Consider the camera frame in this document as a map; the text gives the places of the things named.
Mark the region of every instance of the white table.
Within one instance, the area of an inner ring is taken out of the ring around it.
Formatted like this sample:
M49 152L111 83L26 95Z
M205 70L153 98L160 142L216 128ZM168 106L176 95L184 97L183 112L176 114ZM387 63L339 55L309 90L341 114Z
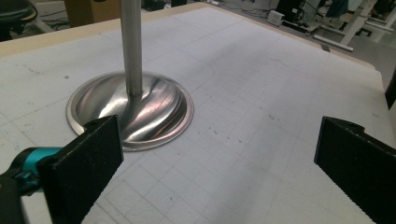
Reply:
M84 223L371 223L313 159L322 116L395 147L380 74L213 7L178 10L143 23L143 68L190 92L191 126L163 147L124 153ZM79 31L15 41L25 44L15 51L0 44L1 173L27 147L73 140L72 92L123 69L119 29L52 43ZM47 47L30 43L46 37ZM42 194L24 201L32 223L50 223Z

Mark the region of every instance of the office chair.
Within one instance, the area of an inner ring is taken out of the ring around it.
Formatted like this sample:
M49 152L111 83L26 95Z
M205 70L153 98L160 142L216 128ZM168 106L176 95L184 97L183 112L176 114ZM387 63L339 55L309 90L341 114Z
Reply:
M28 0L0 0L0 42L20 35L26 23L37 17L37 9Z

